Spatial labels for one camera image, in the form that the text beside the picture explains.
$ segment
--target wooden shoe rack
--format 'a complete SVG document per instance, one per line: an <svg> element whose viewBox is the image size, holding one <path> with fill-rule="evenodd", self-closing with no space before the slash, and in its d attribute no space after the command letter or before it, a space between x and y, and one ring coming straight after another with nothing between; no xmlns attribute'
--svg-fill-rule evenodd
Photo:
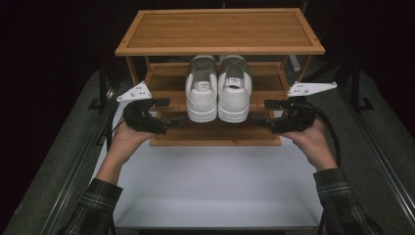
<svg viewBox="0 0 415 235"><path fill-rule="evenodd" d="M278 135L256 126L252 116L274 118L267 99L285 100L290 87L284 74L289 55L305 55L298 81L312 55L325 53L300 9L215 9L139 11L115 50L126 58L134 84L139 79L133 57L144 56L145 82L153 97L170 98L170 106L154 109L161 118L187 116L184 92L189 63L151 63L152 56L284 55L281 62L249 62L253 76L250 116L242 123L219 118L206 123L185 119L151 145L261 146L281 145Z"/></svg>

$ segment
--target sneaker sole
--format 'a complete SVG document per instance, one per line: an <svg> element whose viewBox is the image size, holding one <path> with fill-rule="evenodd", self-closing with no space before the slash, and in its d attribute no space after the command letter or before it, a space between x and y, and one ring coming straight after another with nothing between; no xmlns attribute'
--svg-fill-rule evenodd
<svg viewBox="0 0 415 235"><path fill-rule="evenodd" d="M196 112L189 107L187 107L187 114L191 121L194 122L208 122L215 120L217 117L217 106L209 112Z"/></svg>
<svg viewBox="0 0 415 235"><path fill-rule="evenodd" d="M218 105L218 116L221 120L226 122L238 123L245 121L248 117L248 113L250 112L250 107L246 107L243 111L238 113L232 113L223 110L220 105Z"/></svg>

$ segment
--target table surface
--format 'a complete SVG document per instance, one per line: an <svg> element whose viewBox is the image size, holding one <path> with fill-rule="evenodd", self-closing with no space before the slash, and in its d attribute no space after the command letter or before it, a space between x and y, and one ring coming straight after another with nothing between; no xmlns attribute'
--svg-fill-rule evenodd
<svg viewBox="0 0 415 235"><path fill-rule="evenodd" d="M115 54L322 55L297 8L139 11Z"/></svg>
<svg viewBox="0 0 415 235"><path fill-rule="evenodd" d="M115 121L126 104L121 103ZM115 225L139 228L318 226L315 169L292 141L282 146L150 146L123 167ZM103 147L96 174L106 155Z"/></svg>

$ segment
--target metal bracket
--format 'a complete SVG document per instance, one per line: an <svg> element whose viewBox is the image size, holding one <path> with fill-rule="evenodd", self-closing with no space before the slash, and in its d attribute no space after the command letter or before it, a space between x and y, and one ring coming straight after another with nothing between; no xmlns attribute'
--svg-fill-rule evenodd
<svg viewBox="0 0 415 235"><path fill-rule="evenodd" d="M336 82L332 83L304 83L295 82L288 92L289 97L308 96L322 91L334 89L337 87Z"/></svg>
<svg viewBox="0 0 415 235"><path fill-rule="evenodd" d="M124 94L118 96L116 100L121 101L135 101L135 100L147 100L152 98L152 93L150 93L149 88L147 87L144 81L140 82L138 85L129 89Z"/></svg>

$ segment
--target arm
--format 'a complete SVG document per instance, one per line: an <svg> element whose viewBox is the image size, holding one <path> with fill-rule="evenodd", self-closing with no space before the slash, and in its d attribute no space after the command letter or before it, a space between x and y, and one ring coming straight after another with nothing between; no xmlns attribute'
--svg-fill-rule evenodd
<svg viewBox="0 0 415 235"><path fill-rule="evenodd" d="M358 204L346 176L333 158L320 120L303 132L280 135L292 139L317 170L314 179L324 209L327 234L383 234L381 227Z"/></svg>
<svg viewBox="0 0 415 235"><path fill-rule="evenodd" d="M69 223L59 234L108 234L122 189L116 186L122 166L146 140L156 136L139 132L121 119L113 143Z"/></svg>

